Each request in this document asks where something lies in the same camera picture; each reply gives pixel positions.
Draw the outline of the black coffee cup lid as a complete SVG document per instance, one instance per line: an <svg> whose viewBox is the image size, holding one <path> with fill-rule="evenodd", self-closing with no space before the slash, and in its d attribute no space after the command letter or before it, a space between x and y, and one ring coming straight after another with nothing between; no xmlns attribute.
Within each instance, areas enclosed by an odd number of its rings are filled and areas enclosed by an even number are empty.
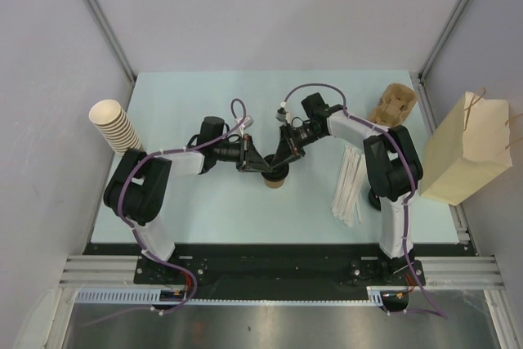
<svg viewBox="0 0 523 349"><path fill-rule="evenodd" d="M275 156L273 154L268 154L264 157L264 160L270 165L270 172L263 172L262 177L266 181L277 182L284 181L289 174L289 164L288 163L278 163L274 164Z"/></svg>

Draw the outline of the brown paper coffee cup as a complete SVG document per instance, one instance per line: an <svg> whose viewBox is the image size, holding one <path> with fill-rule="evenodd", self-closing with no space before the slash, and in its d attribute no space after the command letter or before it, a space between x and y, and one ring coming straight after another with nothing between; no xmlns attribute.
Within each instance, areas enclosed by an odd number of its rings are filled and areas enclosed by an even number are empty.
<svg viewBox="0 0 523 349"><path fill-rule="evenodd" d="M273 173L266 172L262 174L262 178L267 187L271 189L278 189L285 183L286 175L276 176Z"/></svg>

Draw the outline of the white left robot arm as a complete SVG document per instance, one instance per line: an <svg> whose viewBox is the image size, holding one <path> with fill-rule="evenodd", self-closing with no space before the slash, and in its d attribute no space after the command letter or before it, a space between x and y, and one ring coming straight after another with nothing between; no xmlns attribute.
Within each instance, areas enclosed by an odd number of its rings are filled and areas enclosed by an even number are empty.
<svg viewBox="0 0 523 349"><path fill-rule="evenodd" d="M181 264L171 257L175 244L160 217L168 182L174 177L204 174L218 161L234 163L239 172L271 171L245 132L253 123L251 117L235 122L230 128L222 118L205 117L199 133L175 153L149 158L144 151L127 150L105 188L104 205L130 227L142 252L154 260L153 275L165 284L181 273Z"/></svg>

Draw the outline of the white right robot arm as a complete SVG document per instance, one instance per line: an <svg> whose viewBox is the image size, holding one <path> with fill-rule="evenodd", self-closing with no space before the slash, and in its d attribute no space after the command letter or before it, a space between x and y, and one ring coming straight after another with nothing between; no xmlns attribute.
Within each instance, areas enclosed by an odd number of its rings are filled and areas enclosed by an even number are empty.
<svg viewBox="0 0 523 349"><path fill-rule="evenodd" d="M294 127L282 101L276 118L279 144L270 162L278 168L299 160L305 147L326 136L340 138L363 151L371 191L379 198L382 214L380 249L387 256L377 264L378 278L397 284L406 275L412 241L409 237L409 207L423 170L409 131L403 126L382 128L347 112L343 105L330 106L319 93L302 100L307 120Z"/></svg>

